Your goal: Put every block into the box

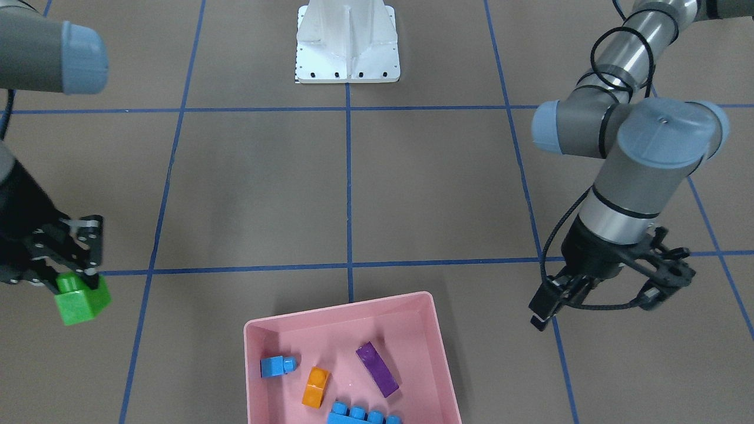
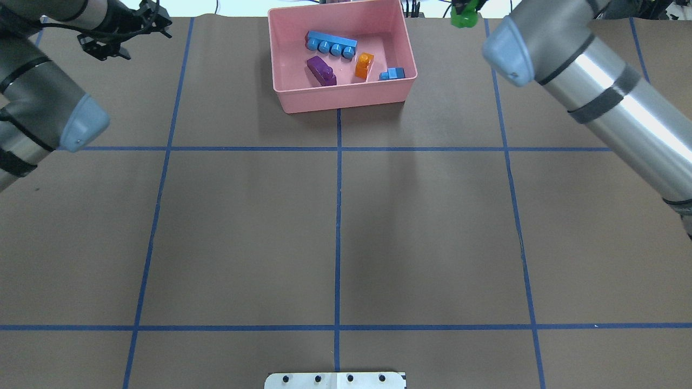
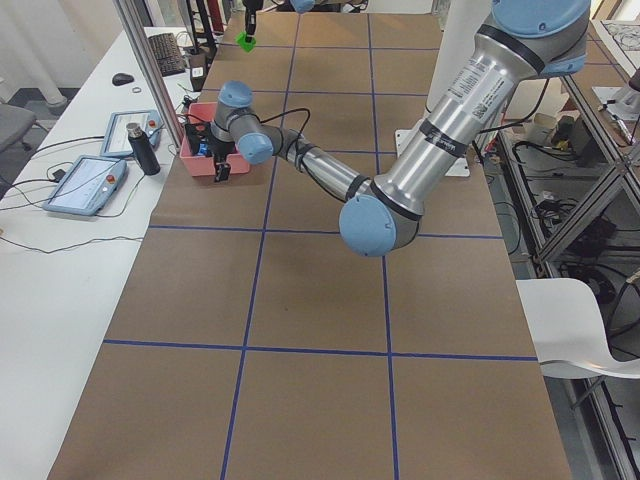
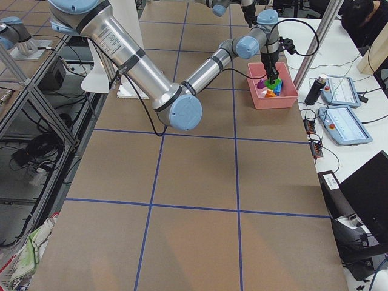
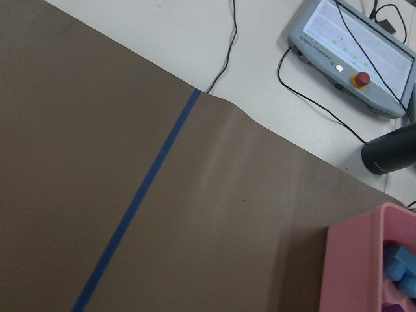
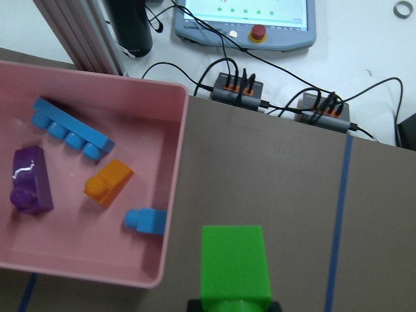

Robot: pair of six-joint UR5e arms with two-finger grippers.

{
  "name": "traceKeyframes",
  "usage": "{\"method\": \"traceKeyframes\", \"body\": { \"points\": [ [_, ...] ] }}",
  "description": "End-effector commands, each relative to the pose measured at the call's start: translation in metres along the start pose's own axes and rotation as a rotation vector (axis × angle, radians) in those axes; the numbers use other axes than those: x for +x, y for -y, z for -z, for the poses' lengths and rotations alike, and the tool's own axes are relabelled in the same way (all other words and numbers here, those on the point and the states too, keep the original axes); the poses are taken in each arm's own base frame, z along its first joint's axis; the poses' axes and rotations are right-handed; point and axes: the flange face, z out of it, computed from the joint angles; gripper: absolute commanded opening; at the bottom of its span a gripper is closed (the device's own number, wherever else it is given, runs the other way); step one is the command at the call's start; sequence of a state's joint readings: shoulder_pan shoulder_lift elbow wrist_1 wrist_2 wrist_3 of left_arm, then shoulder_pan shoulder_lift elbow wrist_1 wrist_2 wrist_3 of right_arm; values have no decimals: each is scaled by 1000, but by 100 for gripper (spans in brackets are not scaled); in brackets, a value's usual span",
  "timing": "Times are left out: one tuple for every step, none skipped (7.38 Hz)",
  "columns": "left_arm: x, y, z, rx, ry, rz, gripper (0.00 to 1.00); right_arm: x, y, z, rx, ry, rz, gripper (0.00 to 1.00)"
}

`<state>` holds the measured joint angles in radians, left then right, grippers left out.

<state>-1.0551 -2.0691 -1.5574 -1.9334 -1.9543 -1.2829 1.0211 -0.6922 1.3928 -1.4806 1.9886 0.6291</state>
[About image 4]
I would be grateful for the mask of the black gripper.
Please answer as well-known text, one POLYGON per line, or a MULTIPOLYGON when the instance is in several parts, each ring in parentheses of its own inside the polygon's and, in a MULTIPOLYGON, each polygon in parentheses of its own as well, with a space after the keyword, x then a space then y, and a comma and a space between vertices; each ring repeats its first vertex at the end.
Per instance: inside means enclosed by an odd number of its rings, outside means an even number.
POLYGON ((242 11, 244 13, 244 19, 246 22, 256 22, 256 6, 255 3, 249 5, 242 5, 242 11))
POLYGON ((276 63, 278 62, 278 53, 261 53, 261 62, 267 71, 268 79, 275 80, 278 78, 276 63))

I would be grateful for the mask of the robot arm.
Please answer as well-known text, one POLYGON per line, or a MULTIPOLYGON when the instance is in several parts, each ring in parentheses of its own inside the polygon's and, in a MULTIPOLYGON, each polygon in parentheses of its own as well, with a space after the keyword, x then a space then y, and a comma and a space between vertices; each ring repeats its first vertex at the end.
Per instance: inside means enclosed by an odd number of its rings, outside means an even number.
POLYGON ((197 94, 206 88, 235 58, 250 59, 260 53, 269 58, 266 74, 278 77, 276 27, 278 14, 268 9, 257 16, 257 24, 245 36, 228 39, 186 80, 171 82, 113 15, 109 1, 50 1, 54 29, 75 32, 91 40, 118 72, 130 78, 151 100, 159 120, 177 130, 194 129, 202 118, 197 94))
POLYGON ((221 17, 227 10, 227 8, 232 3, 237 3, 240 5, 241 10, 244 15, 244 19, 249 27, 257 24, 256 18, 256 6, 255 1, 253 0, 240 0, 240 1, 230 1, 230 0, 199 0, 195 1, 200 3, 210 9, 216 15, 221 17))

